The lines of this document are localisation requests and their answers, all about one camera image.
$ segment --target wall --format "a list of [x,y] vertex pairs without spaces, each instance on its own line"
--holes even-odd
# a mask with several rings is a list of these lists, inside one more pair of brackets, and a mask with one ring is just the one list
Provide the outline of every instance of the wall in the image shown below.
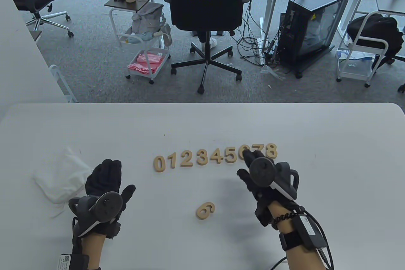
[[0,119],[15,103],[66,102],[13,0],[0,8]]

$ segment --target black wristband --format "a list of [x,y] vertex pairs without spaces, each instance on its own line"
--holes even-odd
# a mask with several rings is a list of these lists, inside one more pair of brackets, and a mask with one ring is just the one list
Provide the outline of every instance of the black wristband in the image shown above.
[[280,216],[278,216],[278,217],[276,217],[276,218],[273,218],[273,219],[271,220],[271,226],[272,226],[273,229],[278,230],[277,224],[278,224],[280,221],[293,218],[294,216],[297,216],[297,213],[291,212],[291,213],[283,214],[283,215],[280,215]]

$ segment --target white cloth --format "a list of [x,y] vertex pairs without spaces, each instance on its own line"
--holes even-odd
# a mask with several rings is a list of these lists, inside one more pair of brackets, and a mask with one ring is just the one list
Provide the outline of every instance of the white cloth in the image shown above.
[[91,168],[66,147],[54,160],[43,165],[33,174],[35,183],[41,188],[50,202],[62,208],[63,212],[69,199],[83,190]]

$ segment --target pink item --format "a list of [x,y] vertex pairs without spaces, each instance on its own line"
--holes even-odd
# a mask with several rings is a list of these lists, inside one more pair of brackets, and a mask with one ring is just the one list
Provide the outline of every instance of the pink item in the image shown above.
[[[155,55],[154,53],[148,53],[148,60],[149,63],[159,64],[162,62],[163,57],[159,55]],[[139,55],[138,59],[136,59],[138,63],[146,63],[146,57],[144,54]]]
[[[158,70],[160,64],[151,63],[150,66],[151,66],[152,74],[154,74]],[[128,69],[132,69],[132,70],[142,73],[144,75],[149,75],[149,68],[148,68],[148,64],[146,62],[131,63],[128,66]]]

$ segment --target gloved hand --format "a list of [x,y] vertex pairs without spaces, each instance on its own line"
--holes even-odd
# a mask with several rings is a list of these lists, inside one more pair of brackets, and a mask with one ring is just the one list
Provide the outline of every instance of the gloved hand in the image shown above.
[[[244,150],[242,152],[243,158],[245,160],[246,166],[250,168],[253,160],[259,157],[265,157],[261,151],[253,151]],[[255,215],[260,221],[260,223],[266,227],[268,224],[271,223],[273,217],[269,211],[268,206],[274,202],[279,202],[282,206],[286,209],[293,211],[299,208],[294,201],[289,200],[284,195],[282,195],[277,190],[273,190],[271,187],[260,187],[255,182],[253,182],[252,178],[249,175],[249,172],[245,169],[239,169],[237,171],[237,175],[241,180],[246,183],[247,189],[252,192],[254,198],[257,201],[257,208],[255,211]]]
[[[87,177],[85,184],[86,194],[100,196],[107,192],[118,192],[121,186],[121,167],[122,165],[119,160],[104,160],[93,170],[93,173]],[[107,238],[112,238],[114,236],[113,234],[116,235],[120,229],[120,224],[117,220],[126,209],[126,204],[132,197],[135,189],[136,187],[134,185],[127,186],[122,191],[122,208],[117,216],[110,222],[96,225],[92,231],[105,234]]]

